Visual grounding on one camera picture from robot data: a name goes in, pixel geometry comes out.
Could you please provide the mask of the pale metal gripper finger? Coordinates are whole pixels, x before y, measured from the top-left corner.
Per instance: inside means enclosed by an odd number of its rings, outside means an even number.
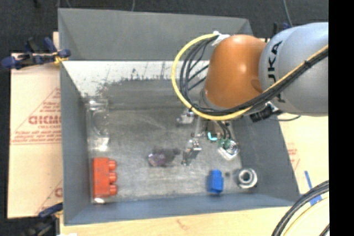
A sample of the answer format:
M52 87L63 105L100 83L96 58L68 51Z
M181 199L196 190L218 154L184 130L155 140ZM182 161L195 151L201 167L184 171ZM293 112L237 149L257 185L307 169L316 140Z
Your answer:
M190 159L196 159L202 148L197 140L193 140L190 148Z
M183 166L188 166L190 164L190 159L193 151L194 151L194 141L190 139L186 142L185 148L183 150L182 161L181 161L181 164Z

